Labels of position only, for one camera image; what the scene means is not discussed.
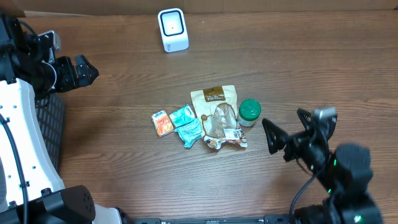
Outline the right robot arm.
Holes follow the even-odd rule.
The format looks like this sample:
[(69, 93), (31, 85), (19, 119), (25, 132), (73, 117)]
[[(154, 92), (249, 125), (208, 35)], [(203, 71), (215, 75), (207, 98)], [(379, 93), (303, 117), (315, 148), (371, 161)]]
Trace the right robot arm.
[[(373, 177), (370, 150), (354, 143), (330, 151), (329, 139), (337, 122), (334, 107), (297, 110), (304, 131), (288, 134), (264, 118), (262, 125), (269, 152), (284, 152), (284, 160), (303, 161), (312, 176), (299, 190), (289, 208), (289, 223), (382, 223), (382, 216), (368, 192)], [(327, 191), (320, 205), (295, 208), (299, 197), (314, 181)]]

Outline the teal snack packet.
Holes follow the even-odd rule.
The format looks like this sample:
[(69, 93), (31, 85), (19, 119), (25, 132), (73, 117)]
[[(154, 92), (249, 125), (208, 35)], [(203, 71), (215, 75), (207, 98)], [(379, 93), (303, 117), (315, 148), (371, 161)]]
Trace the teal snack packet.
[(202, 125), (200, 120), (195, 118), (188, 124), (178, 127), (175, 132), (178, 133), (181, 140), (184, 142), (184, 147), (191, 148), (196, 140), (201, 138)]

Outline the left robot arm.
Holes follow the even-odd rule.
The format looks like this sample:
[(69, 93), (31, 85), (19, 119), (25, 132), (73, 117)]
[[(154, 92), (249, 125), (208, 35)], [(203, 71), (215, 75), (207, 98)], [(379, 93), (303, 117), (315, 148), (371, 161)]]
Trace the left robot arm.
[(2, 223), (129, 223), (119, 208), (94, 203), (82, 185), (65, 187), (48, 154), (40, 118), (55, 93), (85, 87), (98, 70), (83, 55), (56, 57), (54, 31), (36, 34), (1, 14)]

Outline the green tissue pack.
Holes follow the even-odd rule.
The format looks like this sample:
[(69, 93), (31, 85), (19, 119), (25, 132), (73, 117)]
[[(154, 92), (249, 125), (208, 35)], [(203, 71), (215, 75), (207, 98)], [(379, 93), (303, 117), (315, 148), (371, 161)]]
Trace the green tissue pack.
[(190, 105), (185, 105), (169, 116), (172, 124), (178, 128), (184, 126), (195, 119), (195, 114)]

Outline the orange tissue pack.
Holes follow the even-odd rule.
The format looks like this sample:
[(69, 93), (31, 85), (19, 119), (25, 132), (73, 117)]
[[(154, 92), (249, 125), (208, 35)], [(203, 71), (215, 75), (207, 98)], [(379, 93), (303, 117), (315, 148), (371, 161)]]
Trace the orange tissue pack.
[(159, 137), (165, 136), (174, 131), (174, 126), (165, 110), (154, 113), (151, 118)]

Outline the brown snack pouch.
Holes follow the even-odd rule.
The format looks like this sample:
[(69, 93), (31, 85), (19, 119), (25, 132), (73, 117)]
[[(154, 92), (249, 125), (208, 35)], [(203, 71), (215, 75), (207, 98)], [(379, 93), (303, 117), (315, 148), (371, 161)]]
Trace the brown snack pouch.
[(211, 148), (224, 143), (247, 147), (247, 139), (238, 122), (235, 86), (215, 86), (190, 93), (197, 118), (202, 126), (202, 139)]

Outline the green lid jar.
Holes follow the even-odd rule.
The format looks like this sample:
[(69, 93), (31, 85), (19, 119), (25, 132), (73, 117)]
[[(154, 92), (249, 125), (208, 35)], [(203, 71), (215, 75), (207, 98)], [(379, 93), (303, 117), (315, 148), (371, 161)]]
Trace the green lid jar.
[(261, 105), (254, 99), (244, 100), (238, 111), (238, 122), (241, 126), (253, 126), (261, 114)]

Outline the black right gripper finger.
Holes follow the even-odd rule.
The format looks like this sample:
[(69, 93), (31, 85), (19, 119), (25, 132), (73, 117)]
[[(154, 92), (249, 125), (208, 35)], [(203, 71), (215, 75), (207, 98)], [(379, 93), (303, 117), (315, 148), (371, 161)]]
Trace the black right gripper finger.
[(266, 133), (269, 153), (274, 154), (282, 150), (287, 144), (289, 135), (266, 118), (262, 120), (262, 125)]
[(297, 115), (306, 131), (313, 129), (313, 120), (311, 112), (299, 108), (297, 110)]

